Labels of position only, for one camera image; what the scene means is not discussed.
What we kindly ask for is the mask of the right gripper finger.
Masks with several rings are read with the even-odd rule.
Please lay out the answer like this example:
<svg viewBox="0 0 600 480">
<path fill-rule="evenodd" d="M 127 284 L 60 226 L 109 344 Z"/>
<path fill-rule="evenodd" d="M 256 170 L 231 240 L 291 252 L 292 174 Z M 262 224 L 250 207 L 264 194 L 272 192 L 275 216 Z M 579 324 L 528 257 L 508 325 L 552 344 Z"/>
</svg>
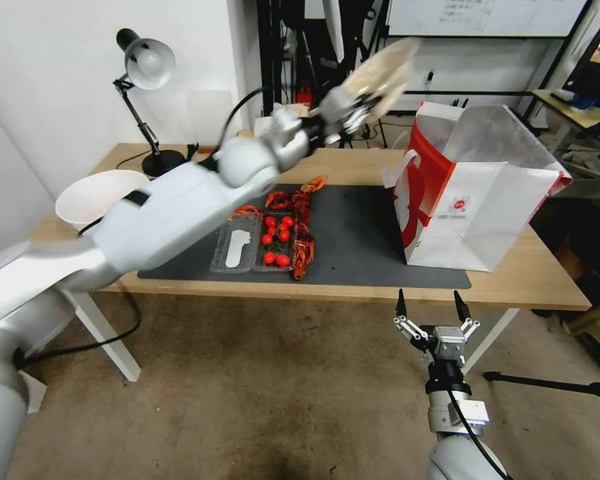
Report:
<svg viewBox="0 0 600 480">
<path fill-rule="evenodd" d="M 398 290 L 398 299 L 395 308 L 395 316 L 393 318 L 393 323 L 398 332 L 400 332 L 408 340 L 426 340 L 426 332 L 407 318 L 406 302 L 402 289 Z"/>
<path fill-rule="evenodd" d="M 468 342 L 473 334 L 480 328 L 481 322 L 472 318 L 468 304 L 464 302 L 458 291 L 453 292 L 457 316 L 461 323 L 460 331 L 465 342 Z"/>
</svg>

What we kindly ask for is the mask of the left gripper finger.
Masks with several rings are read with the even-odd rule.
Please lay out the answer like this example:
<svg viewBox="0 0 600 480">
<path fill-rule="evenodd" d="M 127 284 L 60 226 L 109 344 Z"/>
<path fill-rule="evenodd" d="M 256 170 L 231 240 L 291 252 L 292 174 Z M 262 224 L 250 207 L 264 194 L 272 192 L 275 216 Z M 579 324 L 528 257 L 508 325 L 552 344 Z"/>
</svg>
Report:
<svg viewBox="0 0 600 480">
<path fill-rule="evenodd" d="M 348 135 L 354 135 L 362 126 L 375 121 L 376 118 L 370 111 L 354 111 L 345 120 L 345 133 Z"/>
<path fill-rule="evenodd" d="M 353 113 L 376 114 L 378 104 L 382 102 L 383 96 L 377 94 L 363 94 L 358 96 L 353 103 Z"/>
</svg>

